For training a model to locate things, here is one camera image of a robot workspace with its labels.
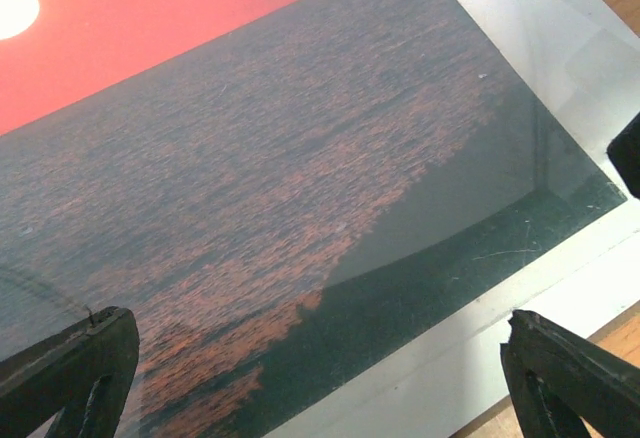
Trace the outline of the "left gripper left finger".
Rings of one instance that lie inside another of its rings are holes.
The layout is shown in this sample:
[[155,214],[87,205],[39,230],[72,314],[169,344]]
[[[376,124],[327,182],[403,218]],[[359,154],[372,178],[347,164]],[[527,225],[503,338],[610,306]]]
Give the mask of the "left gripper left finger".
[[1,362],[1,435],[112,437],[139,360],[127,308],[107,307]]

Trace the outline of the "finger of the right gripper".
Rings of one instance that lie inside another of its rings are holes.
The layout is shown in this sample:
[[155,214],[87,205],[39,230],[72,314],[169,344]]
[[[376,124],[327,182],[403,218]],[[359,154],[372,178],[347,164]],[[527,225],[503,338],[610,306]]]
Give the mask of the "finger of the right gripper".
[[630,193],[640,193],[640,114],[611,141],[607,156]]

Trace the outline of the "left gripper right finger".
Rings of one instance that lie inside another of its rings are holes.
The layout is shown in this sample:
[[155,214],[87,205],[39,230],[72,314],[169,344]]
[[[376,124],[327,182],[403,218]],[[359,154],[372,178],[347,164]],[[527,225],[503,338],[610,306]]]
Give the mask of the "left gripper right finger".
[[516,309],[500,345],[525,437],[639,435],[639,368],[542,315]]

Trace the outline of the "sunset photo with white mat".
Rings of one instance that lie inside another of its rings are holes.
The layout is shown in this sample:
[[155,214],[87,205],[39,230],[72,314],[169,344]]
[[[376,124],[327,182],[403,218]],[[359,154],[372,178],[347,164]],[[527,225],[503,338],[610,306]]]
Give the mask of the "sunset photo with white mat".
[[470,310],[627,230],[599,0],[36,0],[1,36],[1,354],[107,307],[119,437],[446,436]]

